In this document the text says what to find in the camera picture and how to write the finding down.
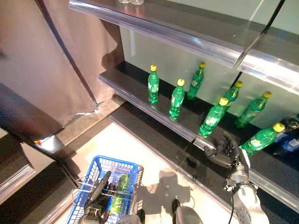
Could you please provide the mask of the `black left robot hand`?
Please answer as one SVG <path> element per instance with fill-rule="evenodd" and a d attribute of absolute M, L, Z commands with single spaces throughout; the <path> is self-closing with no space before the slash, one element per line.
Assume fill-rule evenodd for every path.
<path fill-rule="evenodd" d="M 107 211 L 109 196 L 106 191 L 111 173 L 111 171 L 107 171 L 100 180 L 95 181 L 94 188 L 84 205 L 85 216 L 100 218 Z"/>

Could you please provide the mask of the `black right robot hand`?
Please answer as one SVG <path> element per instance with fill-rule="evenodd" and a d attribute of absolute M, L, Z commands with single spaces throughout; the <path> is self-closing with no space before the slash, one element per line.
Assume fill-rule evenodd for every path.
<path fill-rule="evenodd" d="M 221 167 L 230 169 L 242 166 L 241 150 L 227 132 L 216 140 L 216 147 L 204 146 L 204 153 L 211 162 Z"/>

